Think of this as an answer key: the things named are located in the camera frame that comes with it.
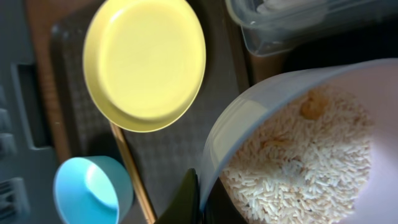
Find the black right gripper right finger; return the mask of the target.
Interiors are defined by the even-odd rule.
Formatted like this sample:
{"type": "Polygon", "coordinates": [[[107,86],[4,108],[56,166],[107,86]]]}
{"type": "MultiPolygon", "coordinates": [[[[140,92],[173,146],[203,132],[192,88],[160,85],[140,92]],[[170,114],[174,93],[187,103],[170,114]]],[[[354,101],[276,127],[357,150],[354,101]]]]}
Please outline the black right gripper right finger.
{"type": "Polygon", "coordinates": [[[206,202],[204,224],[247,224],[217,179],[206,202]]]}

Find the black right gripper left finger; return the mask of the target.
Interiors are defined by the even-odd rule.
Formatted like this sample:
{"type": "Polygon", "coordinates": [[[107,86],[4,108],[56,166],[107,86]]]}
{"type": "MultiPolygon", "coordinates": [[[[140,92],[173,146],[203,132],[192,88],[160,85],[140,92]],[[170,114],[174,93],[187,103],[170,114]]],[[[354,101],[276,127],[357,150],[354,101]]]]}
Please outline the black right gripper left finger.
{"type": "Polygon", "coordinates": [[[195,169],[187,170],[180,188],[155,224],[196,224],[199,215],[199,186],[195,169]]]}

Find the pink bowl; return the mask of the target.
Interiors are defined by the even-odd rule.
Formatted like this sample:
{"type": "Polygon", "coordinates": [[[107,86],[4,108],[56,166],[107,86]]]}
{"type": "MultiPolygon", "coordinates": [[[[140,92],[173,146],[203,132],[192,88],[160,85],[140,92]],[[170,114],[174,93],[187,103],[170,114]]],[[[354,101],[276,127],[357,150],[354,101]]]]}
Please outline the pink bowl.
{"type": "Polygon", "coordinates": [[[343,223],[397,223],[397,59],[283,73],[240,94],[220,115],[206,140],[199,177],[200,210],[224,166],[269,116],[309,89],[328,83],[352,93],[374,123],[368,186],[343,223]]]}

